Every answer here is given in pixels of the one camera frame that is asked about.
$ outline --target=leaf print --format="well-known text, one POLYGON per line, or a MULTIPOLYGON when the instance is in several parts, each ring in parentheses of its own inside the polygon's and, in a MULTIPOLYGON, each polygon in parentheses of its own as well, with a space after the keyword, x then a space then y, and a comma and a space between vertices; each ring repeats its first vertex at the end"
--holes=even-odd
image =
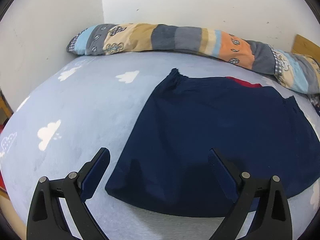
POLYGON ((238 64, 240 62, 239 59, 233 57, 232 59, 229 60, 229 63, 232 63, 232 64, 238 64))
POLYGON ((93 38, 93 40, 96 41, 97 39, 100 38, 100 36, 101 36, 101 34, 96 35, 96 36, 93 38))
POLYGON ((234 40, 233 38, 231 38, 231 41, 234 45, 240 45, 240 41, 234 40))

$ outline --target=patchwork blanket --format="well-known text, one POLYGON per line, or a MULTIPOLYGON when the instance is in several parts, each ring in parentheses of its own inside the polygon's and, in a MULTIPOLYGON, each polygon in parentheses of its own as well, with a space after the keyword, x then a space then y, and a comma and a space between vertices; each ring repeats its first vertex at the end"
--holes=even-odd
POLYGON ((171 50, 222 59, 258 73, 274 75, 284 87, 303 94, 320 93, 320 68, 308 55, 274 49, 219 30, 164 24, 101 24, 75 36, 67 51, 110 55, 122 51, 171 50))

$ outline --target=silver bolt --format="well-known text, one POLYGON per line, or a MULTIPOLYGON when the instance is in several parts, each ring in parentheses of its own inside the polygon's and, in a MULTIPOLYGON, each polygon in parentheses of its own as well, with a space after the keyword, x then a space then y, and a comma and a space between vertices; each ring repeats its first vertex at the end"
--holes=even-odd
POLYGON ((241 176, 243 177, 243 178, 245 178, 245 179, 248 179, 248 178, 250 178, 250 174, 248 173, 248 172, 243 172, 243 173, 241 173, 241 176))
POLYGON ((275 181, 275 182, 279 182, 280 181, 280 178, 277 176, 277 175, 274 175, 272 177, 272 179, 275 181))
POLYGON ((45 182, 46 181, 46 177, 45 176, 43 176, 43 177, 41 177, 40 179, 39 179, 39 182, 41 182, 41 183, 43 183, 43 182, 45 182))
POLYGON ((76 176, 77 176, 76 172, 70 172, 68 175, 69 179, 74 179, 76 176))

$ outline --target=navy blue skirt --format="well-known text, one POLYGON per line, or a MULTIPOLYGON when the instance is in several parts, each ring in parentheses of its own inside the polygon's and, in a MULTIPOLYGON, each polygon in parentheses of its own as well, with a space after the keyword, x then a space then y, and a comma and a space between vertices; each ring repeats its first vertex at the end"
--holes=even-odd
POLYGON ((256 178, 279 176, 287 197, 320 177, 320 142, 294 97, 173 69, 143 107, 105 189, 159 213, 225 216, 232 201, 209 167, 211 148, 256 178))

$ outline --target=wall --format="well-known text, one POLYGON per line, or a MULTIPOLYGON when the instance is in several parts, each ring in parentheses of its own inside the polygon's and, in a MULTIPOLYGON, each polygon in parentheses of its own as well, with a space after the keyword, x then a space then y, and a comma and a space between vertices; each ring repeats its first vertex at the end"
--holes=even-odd
POLYGON ((14 0, 0 22, 0 87, 11 108, 74 58, 73 36, 102 22, 101 0, 14 0))
POLYGON ((290 51, 298 33, 320 45, 304 0, 102 0, 106 23, 164 23, 220 29, 290 51))

